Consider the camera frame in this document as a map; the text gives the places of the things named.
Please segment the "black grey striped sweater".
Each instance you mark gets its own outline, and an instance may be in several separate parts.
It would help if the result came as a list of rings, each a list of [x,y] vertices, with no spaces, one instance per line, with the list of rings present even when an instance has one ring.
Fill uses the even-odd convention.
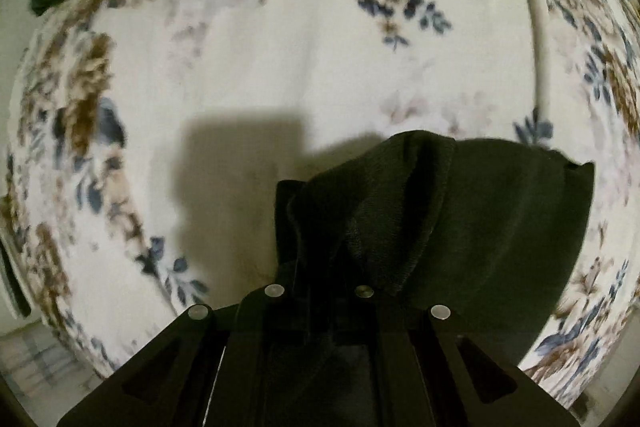
[[[392,136],[276,190],[282,285],[320,306],[367,289],[445,305],[521,362],[582,251],[596,167],[556,150],[427,131]]]

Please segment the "floral bed quilt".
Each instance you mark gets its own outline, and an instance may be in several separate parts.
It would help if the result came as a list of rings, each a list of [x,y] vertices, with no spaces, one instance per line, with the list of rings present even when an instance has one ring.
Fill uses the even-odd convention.
[[[96,375],[274,277],[280,179],[412,129],[596,166],[585,244],[521,361],[559,403],[639,298],[634,0],[66,0],[1,41],[2,231]]]

